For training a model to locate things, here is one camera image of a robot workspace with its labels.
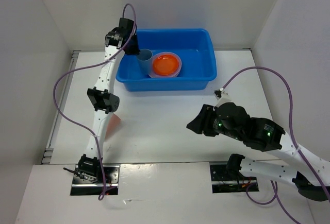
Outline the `blue cup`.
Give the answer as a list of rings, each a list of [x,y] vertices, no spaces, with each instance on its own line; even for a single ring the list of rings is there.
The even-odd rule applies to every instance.
[[[143,74],[148,75],[152,69],[153,53],[149,49],[141,49],[139,55],[136,56]]]

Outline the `purple plate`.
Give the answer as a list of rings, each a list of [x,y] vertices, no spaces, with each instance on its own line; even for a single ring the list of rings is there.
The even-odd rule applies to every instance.
[[[177,54],[175,54],[175,53],[171,53],[171,52],[162,52],[162,53],[157,53],[156,55],[158,55],[158,54],[165,54],[165,53],[170,53],[170,54],[174,54],[175,56],[178,56]],[[160,76],[160,75],[155,74],[155,73],[153,72],[153,69],[151,69],[151,72],[149,73],[149,76],[150,76],[151,78],[174,78],[174,77],[178,76],[178,74],[180,73],[180,70],[181,70],[181,68],[182,68],[182,61],[181,61],[180,57],[179,57],[179,60],[180,60],[180,66],[179,66],[179,69],[177,70],[176,73],[174,73],[174,74],[172,74],[172,75],[169,75],[169,76]]]

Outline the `orange plate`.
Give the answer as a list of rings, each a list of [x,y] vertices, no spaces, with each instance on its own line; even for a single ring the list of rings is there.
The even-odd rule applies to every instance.
[[[169,76],[176,73],[179,66],[179,57],[170,53],[156,55],[152,63],[153,72],[160,76]]]

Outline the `salmon pink cup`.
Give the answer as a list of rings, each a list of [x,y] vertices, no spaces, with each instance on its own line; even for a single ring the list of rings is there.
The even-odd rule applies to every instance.
[[[105,139],[110,138],[114,134],[120,123],[121,123],[121,119],[117,115],[113,114],[107,126]]]

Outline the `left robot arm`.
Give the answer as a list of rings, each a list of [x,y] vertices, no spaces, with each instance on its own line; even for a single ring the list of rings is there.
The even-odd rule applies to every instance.
[[[92,133],[87,148],[78,162],[78,172],[90,182],[102,180],[103,143],[113,113],[118,109],[120,99],[114,94],[114,82],[119,63],[125,54],[139,54],[139,46],[133,20],[120,18],[118,27],[105,36],[105,64],[99,77],[87,96],[94,108]]]

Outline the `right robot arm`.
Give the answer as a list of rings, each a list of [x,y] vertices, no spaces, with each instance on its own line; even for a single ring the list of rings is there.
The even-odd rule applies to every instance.
[[[231,179],[265,177],[292,186],[307,199],[329,200],[329,162],[301,145],[295,146],[290,135],[274,121],[250,117],[243,107],[227,102],[218,107],[203,105],[186,127],[209,137],[227,136],[285,162],[273,165],[233,153],[226,164],[226,173]]]

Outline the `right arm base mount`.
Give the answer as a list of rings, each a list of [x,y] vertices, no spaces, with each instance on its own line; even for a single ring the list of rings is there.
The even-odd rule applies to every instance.
[[[258,192],[259,187],[256,177],[245,177],[241,173],[232,174],[226,169],[226,163],[210,163],[210,177],[212,193],[240,193]]]

